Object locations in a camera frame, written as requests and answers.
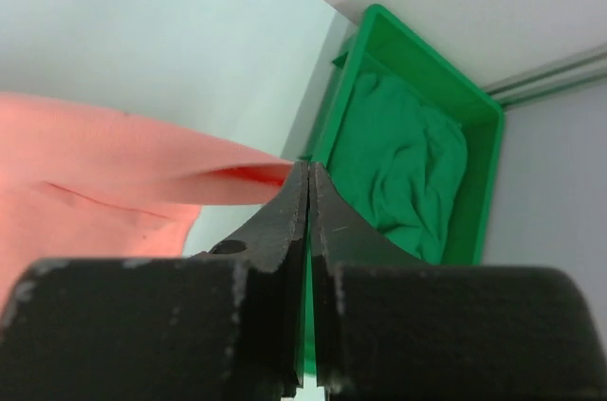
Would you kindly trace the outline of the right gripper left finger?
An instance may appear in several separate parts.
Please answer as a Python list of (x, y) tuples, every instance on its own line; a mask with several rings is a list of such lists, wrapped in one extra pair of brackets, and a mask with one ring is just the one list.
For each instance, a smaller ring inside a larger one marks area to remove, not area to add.
[(308, 165), (212, 250), (46, 259), (1, 318), (5, 400), (278, 400), (303, 383)]

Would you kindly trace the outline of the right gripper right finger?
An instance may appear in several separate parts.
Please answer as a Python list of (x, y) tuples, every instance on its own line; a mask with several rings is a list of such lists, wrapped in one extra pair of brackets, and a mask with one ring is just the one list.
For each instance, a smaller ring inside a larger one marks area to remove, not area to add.
[(606, 357), (573, 280), (425, 264), (309, 168), (317, 380), (329, 400), (602, 400)]

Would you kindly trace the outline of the pink t shirt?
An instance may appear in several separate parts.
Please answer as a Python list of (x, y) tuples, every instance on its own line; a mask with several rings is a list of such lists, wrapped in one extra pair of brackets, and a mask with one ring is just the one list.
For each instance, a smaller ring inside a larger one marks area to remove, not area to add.
[(176, 257), (205, 206), (264, 204), (291, 163), (171, 123), (1, 97), (1, 294), (51, 257)]

